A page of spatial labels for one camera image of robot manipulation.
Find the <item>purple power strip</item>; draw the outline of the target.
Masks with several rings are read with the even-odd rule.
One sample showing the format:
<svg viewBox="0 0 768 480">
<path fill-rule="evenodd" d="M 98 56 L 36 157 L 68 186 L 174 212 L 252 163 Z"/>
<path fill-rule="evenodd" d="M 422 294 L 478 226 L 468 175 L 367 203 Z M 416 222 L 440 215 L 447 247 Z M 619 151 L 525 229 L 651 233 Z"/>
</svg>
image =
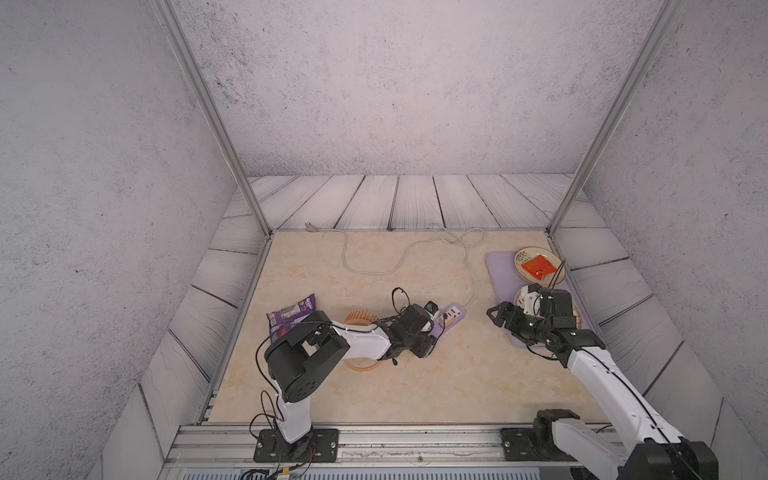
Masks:
<svg viewBox="0 0 768 480">
<path fill-rule="evenodd" d="M 432 319 L 433 327 L 430 335 L 439 339 L 451 328 L 458 325 L 466 316 L 466 309 L 457 303 L 452 303 L 440 310 Z"/>
</svg>

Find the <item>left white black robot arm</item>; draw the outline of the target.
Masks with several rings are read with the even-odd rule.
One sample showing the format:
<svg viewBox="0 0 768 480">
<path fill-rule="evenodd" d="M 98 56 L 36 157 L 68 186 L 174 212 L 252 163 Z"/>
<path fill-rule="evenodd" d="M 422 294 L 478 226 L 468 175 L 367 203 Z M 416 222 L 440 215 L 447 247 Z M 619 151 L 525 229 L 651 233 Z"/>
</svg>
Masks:
<svg viewBox="0 0 768 480">
<path fill-rule="evenodd" d="M 438 306 L 410 304 L 367 326 L 334 322 L 315 311 L 271 343 L 264 353 L 277 393 L 277 437 L 293 446 L 311 437 L 311 395 L 345 360 L 395 363 L 404 352 L 429 356 L 438 336 Z"/>
</svg>

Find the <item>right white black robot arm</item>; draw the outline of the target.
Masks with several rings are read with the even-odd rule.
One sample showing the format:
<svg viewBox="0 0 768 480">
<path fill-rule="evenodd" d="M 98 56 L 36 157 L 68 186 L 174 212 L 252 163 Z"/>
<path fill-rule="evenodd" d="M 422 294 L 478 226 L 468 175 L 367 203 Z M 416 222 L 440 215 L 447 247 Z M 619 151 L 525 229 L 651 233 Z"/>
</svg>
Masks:
<svg viewBox="0 0 768 480">
<path fill-rule="evenodd" d="M 566 290 L 538 284 L 520 291 L 523 305 L 502 302 L 489 319 L 526 347 L 543 345 L 589 391 L 621 443 L 615 445 L 568 409 L 537 412 L 529 430 L 502 430 L 505 458 L 577 461 L 597 479 L 716 479 L 719 462 L 702 441 L 687 439 L 621 372 L 604 342 L 580 329 Z"/>
</svg>

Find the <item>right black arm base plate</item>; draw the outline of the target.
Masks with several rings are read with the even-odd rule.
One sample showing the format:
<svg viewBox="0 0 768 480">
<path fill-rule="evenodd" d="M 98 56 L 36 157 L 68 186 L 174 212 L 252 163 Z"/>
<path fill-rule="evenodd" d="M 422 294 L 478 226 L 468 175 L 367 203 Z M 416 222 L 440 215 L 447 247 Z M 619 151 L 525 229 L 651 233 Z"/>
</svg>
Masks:
<svg viewBox="0 0 768 480">
<path fill-rule="evenodd" d="M 503 428 L 500 430 L 504 460 L 508 462 L 576 462 L 560 450 L 551 432 L 538 428 Z"/>
</svg>

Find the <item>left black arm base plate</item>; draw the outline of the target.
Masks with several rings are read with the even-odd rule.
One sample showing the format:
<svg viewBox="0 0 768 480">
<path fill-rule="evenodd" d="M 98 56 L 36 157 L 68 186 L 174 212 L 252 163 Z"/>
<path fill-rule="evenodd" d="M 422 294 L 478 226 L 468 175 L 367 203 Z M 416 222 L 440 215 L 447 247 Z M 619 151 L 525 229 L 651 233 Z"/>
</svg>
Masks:
<svg viewBox="0 0 768 480">
<path fill-rule="evenodd" d="M 334 463 L 339 447 L 338 429 L 315 429 L 293 443 L 279 429 L 259 432 L 253 455 L 255 463 Z"/>
</svg>

